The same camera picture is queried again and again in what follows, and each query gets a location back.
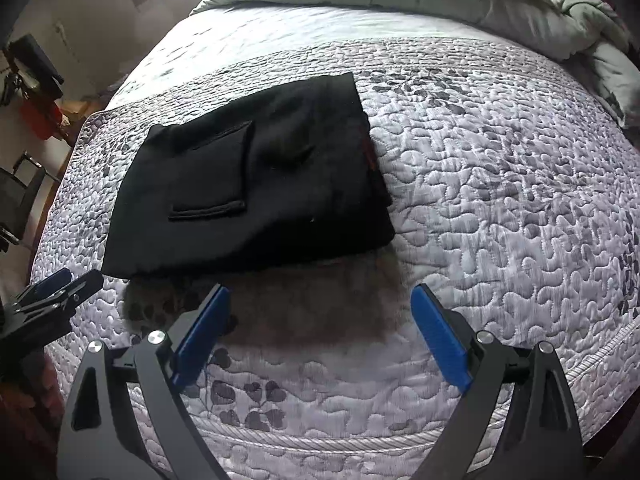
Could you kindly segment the black pants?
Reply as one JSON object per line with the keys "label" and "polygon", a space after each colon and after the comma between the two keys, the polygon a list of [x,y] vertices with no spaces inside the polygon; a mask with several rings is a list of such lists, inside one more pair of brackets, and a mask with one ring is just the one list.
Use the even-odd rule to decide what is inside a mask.
{"label": "black pants", "polygon": [[292,81],[152,127],[102,270],[176,278],[366,254],[394,238],[391,202],[354,76]]}

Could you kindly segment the black metal chair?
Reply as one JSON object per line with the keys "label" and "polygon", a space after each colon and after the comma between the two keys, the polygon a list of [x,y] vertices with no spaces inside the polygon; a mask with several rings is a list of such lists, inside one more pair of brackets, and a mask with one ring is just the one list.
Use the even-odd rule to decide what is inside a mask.
{"label": "black metal chair", "polygon": [[[17,177],[17,171],[23,162],[29,162],[36,171],[28,183]],[[29,215],[32,212],[38,192],[45,177],[56,184],[61,179],[55,177],[40,162],[37,162],[29,152],[21,154],[12,167],[12,171],[1,169],[0,188],[0,224],[1,251],[7,252],[10,245],[19,245],[25,234]]]}

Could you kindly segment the coat rack with clothes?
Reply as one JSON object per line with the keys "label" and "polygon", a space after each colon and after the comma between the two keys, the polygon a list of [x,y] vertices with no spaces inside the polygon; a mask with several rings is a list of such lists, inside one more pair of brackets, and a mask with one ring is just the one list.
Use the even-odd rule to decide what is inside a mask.
{"label": "coat rack with clothes", "polygon": [[21,118],[38,139],[55,138],[72,146],[65,131],[65,115],[58,106],[64,78],[34,36],[27,34],[10,41],[1,53],[6,61],[1,70],[1,105],[9,106],[17,98]]}

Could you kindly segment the grey quilted bedspread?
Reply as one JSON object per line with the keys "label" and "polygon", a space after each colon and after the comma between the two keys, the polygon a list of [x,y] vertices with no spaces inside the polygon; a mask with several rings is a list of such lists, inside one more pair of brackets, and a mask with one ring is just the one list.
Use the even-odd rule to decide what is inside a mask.
{"label": "grey quilted bedspread", "polygon": [[632,478],[639,74],[335,6],[196,12],[81,128],[32,274],[62,479]]}

